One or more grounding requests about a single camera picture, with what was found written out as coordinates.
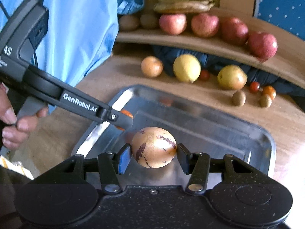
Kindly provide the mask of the person's left hand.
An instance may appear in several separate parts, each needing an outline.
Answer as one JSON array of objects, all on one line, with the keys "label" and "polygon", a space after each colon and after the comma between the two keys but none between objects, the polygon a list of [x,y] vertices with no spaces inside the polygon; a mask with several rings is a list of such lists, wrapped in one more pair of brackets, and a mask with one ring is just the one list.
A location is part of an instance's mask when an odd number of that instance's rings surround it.
[{"label": "person's left hand", "polygon": [[26,116],[17,120],[8,99],[7,90],[8,88],[1,83],[1,121],[7,125],[2,130],[2,144],[10,150],[16,150],[36,129],[39,118],[47,117],[49,108],[44,107],[33,116]]}]

